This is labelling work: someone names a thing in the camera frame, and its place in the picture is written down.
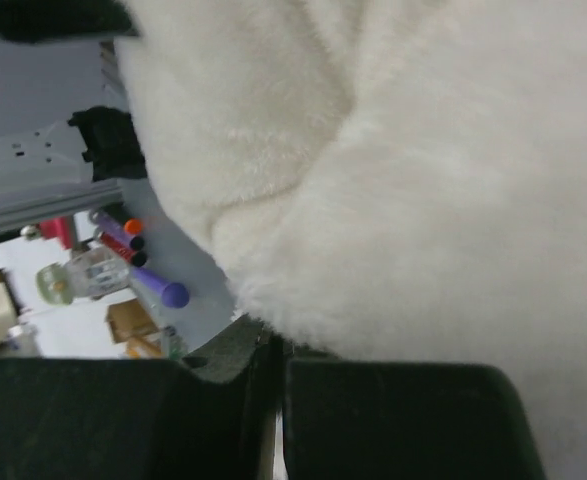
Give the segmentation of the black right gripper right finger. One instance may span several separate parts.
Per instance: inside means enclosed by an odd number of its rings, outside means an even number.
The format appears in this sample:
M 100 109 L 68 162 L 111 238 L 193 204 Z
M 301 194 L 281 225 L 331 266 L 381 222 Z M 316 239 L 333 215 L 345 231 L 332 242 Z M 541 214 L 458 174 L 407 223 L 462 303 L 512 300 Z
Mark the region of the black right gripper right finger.
M 283 347 L 291 479 L 544 479 L 512 382 L 482 364 L 347 361 Z

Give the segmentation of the white fluffy pillow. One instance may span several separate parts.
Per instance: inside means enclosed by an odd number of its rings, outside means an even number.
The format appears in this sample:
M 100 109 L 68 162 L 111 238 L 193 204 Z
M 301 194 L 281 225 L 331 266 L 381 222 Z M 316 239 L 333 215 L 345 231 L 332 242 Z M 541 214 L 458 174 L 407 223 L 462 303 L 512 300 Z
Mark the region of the white fluffy pillow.
M 149 179 L 240 311 L 492 364 L 587 479 L 587 1 L 128 1 Z

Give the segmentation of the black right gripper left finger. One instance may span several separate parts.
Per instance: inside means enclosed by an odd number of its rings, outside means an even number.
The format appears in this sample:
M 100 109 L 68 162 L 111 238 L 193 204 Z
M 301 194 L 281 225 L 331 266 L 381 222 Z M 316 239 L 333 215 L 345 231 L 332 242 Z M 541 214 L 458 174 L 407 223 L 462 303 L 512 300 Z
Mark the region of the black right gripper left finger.
M 0 359 L 0 479 L 255 479 L 272 358 L 241 318 L 179 361 Z

